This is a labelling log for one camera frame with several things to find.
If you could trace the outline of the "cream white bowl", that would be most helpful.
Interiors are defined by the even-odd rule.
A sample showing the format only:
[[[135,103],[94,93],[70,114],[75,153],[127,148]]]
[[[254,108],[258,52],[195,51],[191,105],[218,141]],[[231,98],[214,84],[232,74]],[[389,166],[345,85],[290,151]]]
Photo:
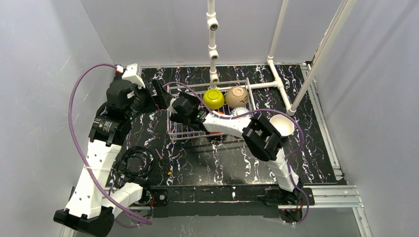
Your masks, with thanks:
[[[270,123],[278,130],[282,138],[292,135],[295,131],[294,123],[284,115],[274,115]]]

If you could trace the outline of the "beige floral bowl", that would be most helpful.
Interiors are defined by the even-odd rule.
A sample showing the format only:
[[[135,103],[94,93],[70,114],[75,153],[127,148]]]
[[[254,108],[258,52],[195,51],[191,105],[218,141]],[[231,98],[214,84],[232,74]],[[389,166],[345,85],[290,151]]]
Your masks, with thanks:
[[[230,88],[225,95],[225,102],[229,107],[245,107],[248,103],[248,93],[245,88],[235,86]]]

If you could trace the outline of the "yellow-green bowl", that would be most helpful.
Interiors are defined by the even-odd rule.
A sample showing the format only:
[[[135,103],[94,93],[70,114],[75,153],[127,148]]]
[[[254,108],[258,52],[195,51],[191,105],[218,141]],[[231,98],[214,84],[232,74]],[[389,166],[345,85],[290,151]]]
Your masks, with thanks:
[[[223,93],[218,89],[209,89],[203,95],[203,102],[211,110],[218,110],[225,103]]]

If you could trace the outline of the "orange bowl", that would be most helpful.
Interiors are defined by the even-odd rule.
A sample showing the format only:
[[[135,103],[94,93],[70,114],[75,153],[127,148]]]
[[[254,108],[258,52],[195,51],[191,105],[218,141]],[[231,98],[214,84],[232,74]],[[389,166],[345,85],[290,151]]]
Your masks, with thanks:
[[[224,112],[221,112],[221,111],[216,111],[217,113],[219,113],[219,114],[221,114],[221,115],[224,115]],[[219,132],[219,131],[214,131],[214,132],[209,132],[210,134],[223,134],[222,132]]]

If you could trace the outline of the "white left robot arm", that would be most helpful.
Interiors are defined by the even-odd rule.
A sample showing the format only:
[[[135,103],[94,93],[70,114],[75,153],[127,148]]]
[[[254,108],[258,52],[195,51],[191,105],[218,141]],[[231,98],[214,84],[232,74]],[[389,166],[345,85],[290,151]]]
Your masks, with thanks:
[[[95,237],[105,237],[111,231],[115,217],[141,200],[143,188],[126,183],[115,193],[104,191],[113,163],[122,149],[131,122],[139,114],[167,109],[172,96],[161,81],[152,80],[156,95],[142,83],[120,79],[112,82],[106,91],[107,101],[96,112],[90,133],[87,154],[82,156],[84,166],[74,192],[64,209],[57,210],[54,222]]]

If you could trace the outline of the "blue patterned bowl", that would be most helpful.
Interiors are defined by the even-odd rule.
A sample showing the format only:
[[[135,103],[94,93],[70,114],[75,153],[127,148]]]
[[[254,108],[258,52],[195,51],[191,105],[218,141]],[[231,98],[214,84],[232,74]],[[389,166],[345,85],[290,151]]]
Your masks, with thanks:
[[[240,115],[246,114],[248,112],[249,112],[249,110],[247,108],[237,107],[237,108],[234,108],[233,109],[231,115],[236,117],[236,116],[240,116]]]

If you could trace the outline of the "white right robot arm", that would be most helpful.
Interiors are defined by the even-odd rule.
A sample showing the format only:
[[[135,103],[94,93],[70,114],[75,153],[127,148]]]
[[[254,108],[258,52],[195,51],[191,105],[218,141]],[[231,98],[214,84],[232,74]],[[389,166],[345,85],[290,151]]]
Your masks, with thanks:
[[[256,111],[251,112],[253,116],[250,118],[247,114],[223,116],[200,108],[199,104],[198,97],[180,92],[176,99],[170,100],[170,120],[195,131],[220,132],[243,139],[252,155],[269,166],[286,203],[298,204],[301,199],[309,201],[299,176],[288,162],[282,134],[267,117]]]

